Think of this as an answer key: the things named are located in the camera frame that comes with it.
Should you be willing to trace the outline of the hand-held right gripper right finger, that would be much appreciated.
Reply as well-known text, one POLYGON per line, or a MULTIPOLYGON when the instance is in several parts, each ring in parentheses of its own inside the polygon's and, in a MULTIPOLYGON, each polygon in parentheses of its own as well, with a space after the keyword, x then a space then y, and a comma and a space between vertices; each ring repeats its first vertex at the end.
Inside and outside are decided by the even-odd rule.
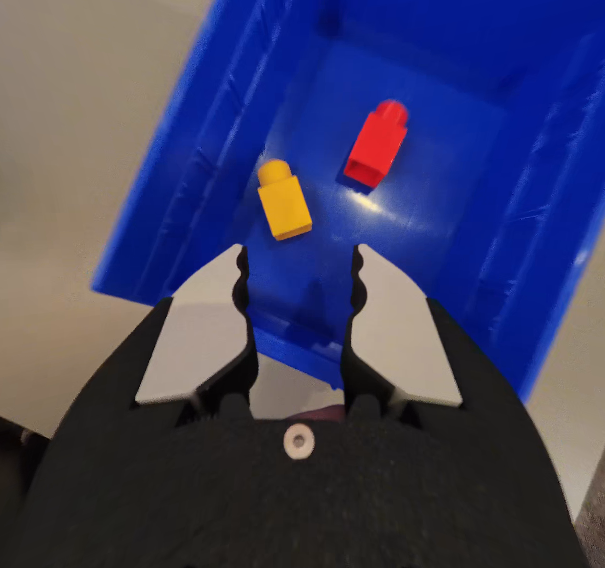
POLYGON ((354 247, 351 276, 340 359, 345 419, 398 416, 410 402, 459 409, 462 394, 424 291, 368 244, 354 247))

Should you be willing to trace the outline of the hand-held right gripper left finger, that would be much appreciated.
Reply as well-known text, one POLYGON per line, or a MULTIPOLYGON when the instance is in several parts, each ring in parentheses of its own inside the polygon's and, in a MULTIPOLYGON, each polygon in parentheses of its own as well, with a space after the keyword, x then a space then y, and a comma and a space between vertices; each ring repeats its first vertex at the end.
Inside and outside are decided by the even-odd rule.
POLYGON ((223 398, 250 406, 259 372, 247 314, 247 249, 234 244, 173 293, 135 401, 139 405, 197 399, 208 415, 223 398))

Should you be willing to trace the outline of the yellow one-stud toy block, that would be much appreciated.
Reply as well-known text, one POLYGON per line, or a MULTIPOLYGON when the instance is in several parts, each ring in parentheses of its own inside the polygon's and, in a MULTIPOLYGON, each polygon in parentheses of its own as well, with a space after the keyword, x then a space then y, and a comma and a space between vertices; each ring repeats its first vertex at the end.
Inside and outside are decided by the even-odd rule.
POLYGON ((258 170, 258 194, 274 239, 282 241, 309 232, 312 218, 299 179, 287 162, 272 159, 258 170))

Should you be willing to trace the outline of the red one-stud toy block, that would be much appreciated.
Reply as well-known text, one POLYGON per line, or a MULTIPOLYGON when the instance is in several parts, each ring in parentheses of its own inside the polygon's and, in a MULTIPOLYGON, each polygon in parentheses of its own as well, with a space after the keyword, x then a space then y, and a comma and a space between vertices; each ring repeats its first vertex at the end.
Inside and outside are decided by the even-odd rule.
POLYGON ((344 167, 344 176, 375 189, 389 173, 408 133, 409 113, 397 100, 369 113, 344 167))

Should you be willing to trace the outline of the blue plastic bin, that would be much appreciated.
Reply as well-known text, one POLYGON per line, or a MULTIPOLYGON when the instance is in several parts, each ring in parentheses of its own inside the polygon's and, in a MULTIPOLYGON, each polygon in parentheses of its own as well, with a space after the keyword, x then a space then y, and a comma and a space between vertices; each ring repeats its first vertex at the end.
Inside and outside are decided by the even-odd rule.
POLYGON ((339 385, 353 247, 438 300, 527 400, 604 215, 604 0, 215 0, 91 288, 149 306, 247 247, 259 352, 339 385), (369 113, 409 113, 371 189, 369 113), (312 229, 277 241, 259 168, 312 229))

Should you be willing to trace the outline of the grey desk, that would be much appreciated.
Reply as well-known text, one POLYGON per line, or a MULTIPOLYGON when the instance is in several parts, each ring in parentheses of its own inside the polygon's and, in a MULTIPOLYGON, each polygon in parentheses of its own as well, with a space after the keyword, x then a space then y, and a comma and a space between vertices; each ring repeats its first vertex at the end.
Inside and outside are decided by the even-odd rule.
MULTIPOLYGON (((1 0, 1 418, 50 439, 151 306, 91 281, 215 0, 1 0)), ((577 518, 604 449, 604 232, 527 400, 577 518)))

